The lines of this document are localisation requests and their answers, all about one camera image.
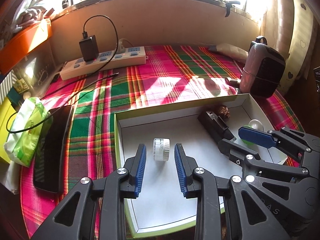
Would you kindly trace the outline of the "black bike light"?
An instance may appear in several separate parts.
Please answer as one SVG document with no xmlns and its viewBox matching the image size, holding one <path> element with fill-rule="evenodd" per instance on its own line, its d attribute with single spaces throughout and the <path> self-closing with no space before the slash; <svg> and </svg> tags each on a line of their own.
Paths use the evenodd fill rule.
<svg viewBox="0 0 320 240">
<path fill-rule="evenodd" d="M 222 139 L 234 142 L 236 137 L 230 131 L 223 119 L 212 111 L 202 112 L 197 119 L 206 129 L 212 139 L 218 144 Z"/>
</svg>

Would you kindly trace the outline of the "white ribbed roller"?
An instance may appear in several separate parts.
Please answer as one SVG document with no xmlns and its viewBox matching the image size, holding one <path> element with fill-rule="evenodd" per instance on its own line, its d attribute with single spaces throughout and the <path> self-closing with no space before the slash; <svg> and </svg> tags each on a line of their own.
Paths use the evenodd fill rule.
<svg viewBox="0 0 320 240">
<path fill-rule="evenodd" d="M 170 139 L 155 138 L 153 140 L 153 159 L 155 161 L 168 161 L 170 155 Z"/>
</svg>

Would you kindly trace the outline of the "brown walnut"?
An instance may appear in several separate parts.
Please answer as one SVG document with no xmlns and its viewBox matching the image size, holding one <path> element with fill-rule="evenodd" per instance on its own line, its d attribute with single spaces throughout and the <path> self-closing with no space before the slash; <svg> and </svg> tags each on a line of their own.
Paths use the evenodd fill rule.
<svg viewBox="0 0 320 240">
<path fill-rule="evenodd" d="M 227 120 L 230 118 L 229 109 L 225 105 L 217 105 L 215 107 L 215 114 L 223 120 Z"/>
</svg>

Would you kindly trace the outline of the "black smartphone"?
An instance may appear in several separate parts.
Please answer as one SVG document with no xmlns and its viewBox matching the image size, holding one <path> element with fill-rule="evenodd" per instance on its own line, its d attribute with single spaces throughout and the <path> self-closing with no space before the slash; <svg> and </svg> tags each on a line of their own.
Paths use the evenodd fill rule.
<svg viewBox="0 0 320 240">
<path fill-rule="evenodd" d="M 70 105 L 48 111 L 50 118 L 42 125 L 35 152 L 33 184 L 39 190 L 62 192 L 66 140 L 73 111 Z"/>
</svg>

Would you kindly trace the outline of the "pink black desk fan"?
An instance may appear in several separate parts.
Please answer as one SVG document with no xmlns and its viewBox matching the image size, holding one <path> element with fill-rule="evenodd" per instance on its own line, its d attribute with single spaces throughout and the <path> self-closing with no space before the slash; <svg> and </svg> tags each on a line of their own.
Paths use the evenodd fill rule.
<svg viewBox="0 0 320 240">
<path fill-rule="evenodd" d="M 252 41 L 240 80 L 240 92 L 270 98 L 280 84 L 285 70 L 285 59 L 258 36 Z"/>
</svg>

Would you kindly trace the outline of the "plaid tablecloth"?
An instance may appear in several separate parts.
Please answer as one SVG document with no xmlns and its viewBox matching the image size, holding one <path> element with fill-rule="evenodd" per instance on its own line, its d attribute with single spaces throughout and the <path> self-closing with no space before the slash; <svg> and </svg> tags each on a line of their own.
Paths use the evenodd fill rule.
<svg viewBox="0 0 320 240">
<path fill-rule="evenodd" d="M 47 109 L 72 105 L 63 167 L 63 194 L 82 178 L 99 179 L 116 168 L 114 114 L 167 103 L 233 95 L 226 77 L 238 79 L 243 64 L 206 47 L 146 47 L 147 61 L 51 84 Z"/>
</svg>

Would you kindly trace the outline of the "green tissue pack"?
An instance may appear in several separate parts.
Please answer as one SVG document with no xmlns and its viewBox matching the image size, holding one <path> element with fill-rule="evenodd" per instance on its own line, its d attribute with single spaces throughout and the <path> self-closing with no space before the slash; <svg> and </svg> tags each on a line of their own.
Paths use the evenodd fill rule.
<svg viewBox="0 0 320 240">
<path fill-rule="evenodd" d="M 49 116 L 38 97 L 25 99 L 20 110 L 12 116 L 4 150 L 9 159 L 29 167 L 39 142 L 44 120 Z"/>
</svg>

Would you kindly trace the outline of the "yellow heart curtain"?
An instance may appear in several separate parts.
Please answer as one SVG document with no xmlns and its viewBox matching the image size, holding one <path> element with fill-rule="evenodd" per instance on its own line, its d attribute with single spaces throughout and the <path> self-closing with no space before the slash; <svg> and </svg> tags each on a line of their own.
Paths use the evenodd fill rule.
<svg viewBox="0 0 320 240">
<path fill-rule="evenodd" d="M 301 77 L 307 79 L 316 42 L 316 20 L 306 0 L 267 0 L 260 33 L 285 59 L 278 91 L 285 95 Z"/>
</svg>

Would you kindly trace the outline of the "white power strip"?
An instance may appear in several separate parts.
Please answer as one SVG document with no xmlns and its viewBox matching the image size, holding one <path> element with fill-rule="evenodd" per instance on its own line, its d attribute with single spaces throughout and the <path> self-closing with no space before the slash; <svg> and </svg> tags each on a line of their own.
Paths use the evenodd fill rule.
<svg viewBox="0 0 320 240">
<path fill-rule="evenodd" d="M 100 53 L 98 58 L 86 62 L 83 58 L 66 62 L 63 66 L 60 76 L 63 81 L 100 71 L 116 69 L 128 66 L 146 64 L 146 53 L 144 47 L 126 48 L 124 53 L 116 54 L 114 58 L 105 65 L 114 54 L 114 51 Z"/>
</svg>

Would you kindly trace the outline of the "black charger adapter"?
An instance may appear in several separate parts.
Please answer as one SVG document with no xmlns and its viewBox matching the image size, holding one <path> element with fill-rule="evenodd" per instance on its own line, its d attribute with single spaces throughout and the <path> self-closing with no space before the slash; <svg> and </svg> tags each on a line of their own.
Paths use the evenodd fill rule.
<svg viewBox="0 0 320 240">
<path fill-rule="evenodd" d="M 87 31 L 83 31 L 82 40 L 79 41 L 82 57 L 85 62 L 96 60 L 99 56 L 99 49 L 95 35 L 88 36 Z"/>
</svg>

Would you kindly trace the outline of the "yellow green box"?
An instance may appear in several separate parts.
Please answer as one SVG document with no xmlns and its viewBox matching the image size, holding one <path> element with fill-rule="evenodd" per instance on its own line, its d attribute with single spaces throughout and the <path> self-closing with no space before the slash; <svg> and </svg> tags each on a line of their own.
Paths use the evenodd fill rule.
<svg viewBox="0 0 320 240">
<path fill-rule="evenodd" d="M 4 143 L 7 141 L 8 132 L 6 130 L 7 120 L 8 118 L 15 113 L 14 108 L 11 105 L 11 102 L 8 98 L 5 98 L 1 104 L 1 112 L 0 112 L 0 156 L 1 156 L 1 163 L 10 163 L 10 159 L 7 153 L 4 150 Z"/>
</svg>

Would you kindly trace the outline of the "striped white box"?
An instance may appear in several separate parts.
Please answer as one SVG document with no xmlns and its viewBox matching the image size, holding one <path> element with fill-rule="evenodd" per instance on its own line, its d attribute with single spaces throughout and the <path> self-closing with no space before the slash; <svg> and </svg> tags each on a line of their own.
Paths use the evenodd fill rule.
<svg viewBox="0 0 320 240">
<path fill-rule="evenodd" d="M 17 77 L 15 75 L 15 72 L 11 70 L 0 85 L 0 105 L 2 104 L 2 102 L 6 98 L 7 94 L 10 92 L 16 81 Z"/>
</svg>

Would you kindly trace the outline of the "black window hook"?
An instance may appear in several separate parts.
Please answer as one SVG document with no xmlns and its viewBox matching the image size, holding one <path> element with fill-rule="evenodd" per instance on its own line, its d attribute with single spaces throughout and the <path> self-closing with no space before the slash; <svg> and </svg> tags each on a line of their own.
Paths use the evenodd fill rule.
<svg viewBox="0 0 320 240">
<path fill-rule="evenodd" d="M 226 14 L 225 17 L 228 17 L 231 11 L 236 11 L 235 5 L 240 5 L 240 1 L 224 1 Z"/>
</svg>

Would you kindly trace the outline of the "orange tray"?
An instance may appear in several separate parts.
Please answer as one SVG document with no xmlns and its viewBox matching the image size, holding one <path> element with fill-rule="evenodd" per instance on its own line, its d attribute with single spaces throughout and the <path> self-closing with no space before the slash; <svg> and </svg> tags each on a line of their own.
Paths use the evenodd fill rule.
<svg viewBox="0 0 320 240">
<path fill-rule="evenodd" d="M 1 50 L 1 74 L 8 74 L 21 59 L 51 36 L 52 24 L 49 18 L 44 18 L 39 23 L 20 31 Z"/>
</svg>

